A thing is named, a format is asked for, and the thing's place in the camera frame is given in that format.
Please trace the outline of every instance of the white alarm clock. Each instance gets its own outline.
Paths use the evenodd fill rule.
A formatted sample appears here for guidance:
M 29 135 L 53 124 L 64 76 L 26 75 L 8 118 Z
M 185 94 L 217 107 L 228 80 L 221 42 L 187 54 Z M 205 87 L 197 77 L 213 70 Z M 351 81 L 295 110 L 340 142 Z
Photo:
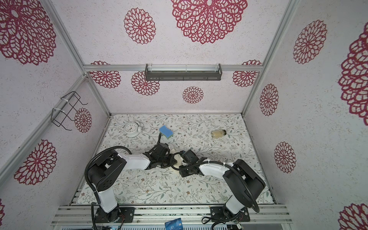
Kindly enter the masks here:
M 136 137 L 140 132 L 142 132 L 142 128 L 144 127 L 143 123 L 130 122 L 125 125 L 124 131 L 127 133 L 127 137 Z

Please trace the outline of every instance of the red circular pattern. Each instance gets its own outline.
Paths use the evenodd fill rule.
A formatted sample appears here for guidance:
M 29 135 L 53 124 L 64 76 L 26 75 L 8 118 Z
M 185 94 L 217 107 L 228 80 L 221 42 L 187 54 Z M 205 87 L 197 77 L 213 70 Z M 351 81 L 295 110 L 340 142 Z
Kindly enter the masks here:
M 104 61 L 95 61 L 91 65 L 109 65 Z M 115 88 L 120 84 L 120 74 L 118 71 L 91 71 L 92 79 L 105 88 Z
M 54 56 L 56 34 L 39 1 L 2 0 L 0 22 L 4 57 L 38 65 Z
M 201 88 L 196 86 L 188 87 L 183 92 L 183 99 L 184 101 L 195 104 L 200 102 L 203 98 L 203 91 Z
M 144 72 L 137 72 L 132 76 L 132 86 L 138 93 L 142 95 L 153 95 L 160 88 L 158 81 L 147 81 Z
M 193 42 L 214 43 L 232 32 L 248 6 L 246 0 L 171 0 L 176 26 Z
M 268 84 L 265 88 L 263 88 L 261 97 L 259 98 L 259 107 L 264 115 L 269 116 L 272 115 L 279 103 L 279 92 L 277 88 Z
M 138 44 L 151 42 L 156 34 L 152 17 L 138 8 L 131 9 L 125 15 L 124 27 L 129 37 Z
M 286 142 L 280 142 L 275 148 L 275 161 L 284 173 L 293 171 L 297 162 L 293 148 Z
M 299 34 L 294 45 L 294 59 L 299 64 L 313 60 L 319 54 L 326 40 L 326 24 L 316 20 L 307 25 Z
M 347 59 L 341 64 L 341 99 L 350 105 L 350 113 L 362 117 L 364 124 L 368 125 L 368 22 L 349 50 Z
M 257 60 L 249 60 L 244 62 L 242 65 L 262 65 L 262 63 Z M 235 85 L 247 87 L 253 85 L 257 75 L 257 71 L 236 71 L 233 73 L 233 82 Z
M 85 108 L 78 109 L 74 116 L 74 123 L 79 132 L 88 132 L 92 125 L 91 113 Z
M 3 224 L 2 221 L 3 221 L 3 217 L 5 216 L 4 207 L 5 205 L 1 203 L 1 199 L 0 199 L 0 226 Z
M 55 147 L 48 140 L 41 140 L 14 174 L 20 184 L 37 184 L 49 176 L 56 163 Z
M 365 204 L 351 204 L 340 212 L 340 230 L 367 230 L 368 207 Z

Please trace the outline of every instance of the blue card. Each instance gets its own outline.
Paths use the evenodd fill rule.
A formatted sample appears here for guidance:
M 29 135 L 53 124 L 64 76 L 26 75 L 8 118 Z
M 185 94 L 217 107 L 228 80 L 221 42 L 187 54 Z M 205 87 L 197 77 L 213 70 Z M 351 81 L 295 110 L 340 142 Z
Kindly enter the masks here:
M 183 230 L 183 224 L 181 218 L 169 221 L 165 223 L 166 230 Z

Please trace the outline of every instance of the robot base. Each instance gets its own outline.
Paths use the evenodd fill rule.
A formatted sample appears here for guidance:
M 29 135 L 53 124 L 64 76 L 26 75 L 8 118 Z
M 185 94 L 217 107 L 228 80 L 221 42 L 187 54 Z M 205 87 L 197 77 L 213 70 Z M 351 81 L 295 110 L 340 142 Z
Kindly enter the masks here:
M 124 223 L 132 223 L 134 210 L 135 208 L 120 208 L 119 212 L 118 207 L 116 207 L 110 213 L 106 213 L 102 208 L 98 208 L 95 214 L 95 223 L 121 223 L 123 220 L 121 217 L 117 220 L 121 214 L 124 215 Z
M 229 218 L 228 215 L 225 216 L 225 214 L 224 214 L 224 207 L 211 207 L 211 217 L 214 218 L 214 219 L 217 219 L 217 220 L 225 220 L 225 219 Z M 241 221 L 241 222 L 251 221 L 251 219 L 249 217 L 247 207 L 244 207 L 240 210 L 240 214 L 238 216 L 238 221 Z

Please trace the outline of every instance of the floral tablecloth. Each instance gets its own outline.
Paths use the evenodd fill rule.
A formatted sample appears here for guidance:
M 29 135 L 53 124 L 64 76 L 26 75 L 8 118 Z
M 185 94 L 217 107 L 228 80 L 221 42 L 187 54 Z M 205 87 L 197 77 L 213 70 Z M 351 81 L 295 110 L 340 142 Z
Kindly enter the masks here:
M 128 138 L 124 126 L 132 121 L 144 123 L 144 129 L 137 137 Z M 170 146 L 171 153 L 191 149 L 198 157 L 205 156 L 221 162 L 242 159 L 264 179 L 240 114 L 115 115 L 100 151 L 122 145 L 133 154 L 146 152 L 156 144 L 159 128 L 163 125 L 174 133 L 169 139 L 165 136 L 161 138 L 162 143 Z M 227 135 L 212 139 L 211 131 L 219 129 L 225 129 Z M 199 175 L 182 178 L 171 168 L 122 171 L 113 186 L 120 204 L 223 204 L 232 195 L 222 179 Z M 90 204 L 95 201 L 92 190 L 85 184 L 77 203 Z M 257 202 L 273 204 L 268 187 L 262 191 Z

